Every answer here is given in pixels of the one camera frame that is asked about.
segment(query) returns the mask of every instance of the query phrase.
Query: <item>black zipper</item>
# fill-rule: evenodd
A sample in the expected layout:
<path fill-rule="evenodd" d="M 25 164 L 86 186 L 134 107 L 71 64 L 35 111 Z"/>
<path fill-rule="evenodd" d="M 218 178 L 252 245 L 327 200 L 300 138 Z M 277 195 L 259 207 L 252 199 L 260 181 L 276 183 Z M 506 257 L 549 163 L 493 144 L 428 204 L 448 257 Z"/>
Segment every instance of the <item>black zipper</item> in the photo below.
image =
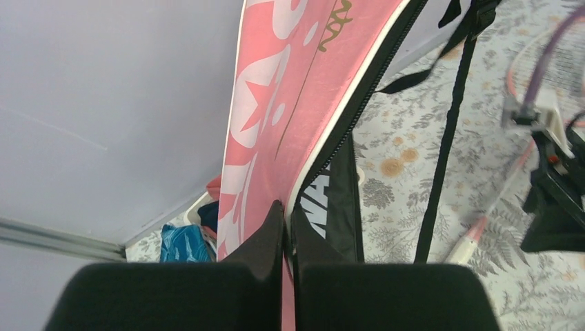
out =
<path fill-rule="evenodd" d="M 317 155 L 313 166 L 309 169 L 309 172 L 303 181 L 303 185 L 301 186 L 301 191 L 305 190 L 323 172 L 323 170 L 329 166 L 331 160 L 333 160 L 335 155 L 339 152 L 341 145 L 344 144 L 348 136 L 351 134 L 359 117 L 368 105 L 370 98 L 374 92 L 376 92 L 376 87 L 378 86 L 380 79 L 383 77 L 386 69 L 388 69 L 390 62 L 394 59 L 394 56 L 396 55 L 396 52 L 398 52 L 404 38 L 406 38 L 406 35 L 410 32 L 410 29 L 416 22 L 427 2 L 428 0 L 411 0 L 400 14 L 396 23 L 390 31 L 388 31 L 388 34 L 386 35 L 386 38 L 384 38 L 384 41 L 382 41 L 372 63 L 366 70 L 366 73 L 348 101 L 344 113 L 340 116 L 335 128 L 327 138 L 319 155 Z M 402 17 L 408 19 L 405 22 L 401 22 Z M 353 116 L 351 116 L 350 113 L 352 109 L 356 109 Z"/>

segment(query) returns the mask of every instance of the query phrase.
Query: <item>floral tablecloth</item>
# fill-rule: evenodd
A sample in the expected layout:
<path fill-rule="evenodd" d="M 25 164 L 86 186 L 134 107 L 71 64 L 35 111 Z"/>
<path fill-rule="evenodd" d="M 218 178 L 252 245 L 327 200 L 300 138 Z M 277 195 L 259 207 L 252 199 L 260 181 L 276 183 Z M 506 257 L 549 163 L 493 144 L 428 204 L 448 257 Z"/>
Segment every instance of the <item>floral tablecloth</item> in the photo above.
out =
<path fill-rule="evenodd" d="M 430 251 L 441 262 L 486 208 L 527 136 L 499 127 L 504 77 L 533 37 L 583 0 L 508 0 L 478 39 Z M 400 74 L 429 67 L 439 50 Z M 440 61 L 425 83 L 375 94 L 354 130 L 358 165 L 366 173 L 362 225 L 366 260 L 414 259 L 462 45 Z M 503 330 L 585 330 L 585 255 L 524 254 L 519 242 L 531 218 L 520 206 L 535 155 L 494 212 L 469 262 L 482 280 Z"/>

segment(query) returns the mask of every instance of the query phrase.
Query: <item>gray wall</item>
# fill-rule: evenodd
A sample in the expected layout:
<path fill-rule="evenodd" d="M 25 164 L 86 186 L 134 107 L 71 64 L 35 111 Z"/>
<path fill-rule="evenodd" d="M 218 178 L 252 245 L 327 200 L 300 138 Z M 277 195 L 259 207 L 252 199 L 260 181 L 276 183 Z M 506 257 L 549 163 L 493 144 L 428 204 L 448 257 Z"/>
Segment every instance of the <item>gray wall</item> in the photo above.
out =
<path fill-rule="evenodd" d="M 91 261 L 0 243 L 0 330 L 37 331 L 69 279 Z"/>
<path fill-rule="evenodd" d="M 0 217 L 123 243 L 221 172 L 242 0 L 4 0 Z"/>

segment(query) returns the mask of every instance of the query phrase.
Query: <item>purple cable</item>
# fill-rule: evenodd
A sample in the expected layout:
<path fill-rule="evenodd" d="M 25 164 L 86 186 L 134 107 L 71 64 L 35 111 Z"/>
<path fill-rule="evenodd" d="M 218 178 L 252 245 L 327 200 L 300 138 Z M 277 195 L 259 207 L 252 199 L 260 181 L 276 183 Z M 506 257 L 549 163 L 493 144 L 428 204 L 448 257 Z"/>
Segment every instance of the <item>purple cable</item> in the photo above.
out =
<path fill-rule="evenodd" d="M 530 84 L 528 85 L 528 89 L 526 91 L 526 96 L 524 97 L 524 102 L 522 107 L 520 108 L 520 112 L 527 112 L 534 106 L 534 100 L 536 99 L 536 95 L 538 94 L 538 90 L 540 89 L 540 85 L 542 83 L 542 79 L 544 78 L 544 73 L 548 68 L 548 63 L 551 61 L 551 57 L 553 57 L 553 51 L 555 46 L 565 33 L 565 31 L 570 27 L 577 19 L 585 17 L 585 4 L 581 5 L 574 11 L 567 19 L 565 19 L 553 33 L 551 37 L 551 41 L 548 42 L 548 45 L 544 48 L 542 52 L 542 56 L 538 59 L 536 66 L 534 68 L 534 72 L 532 73 L 532 79 Z"/>

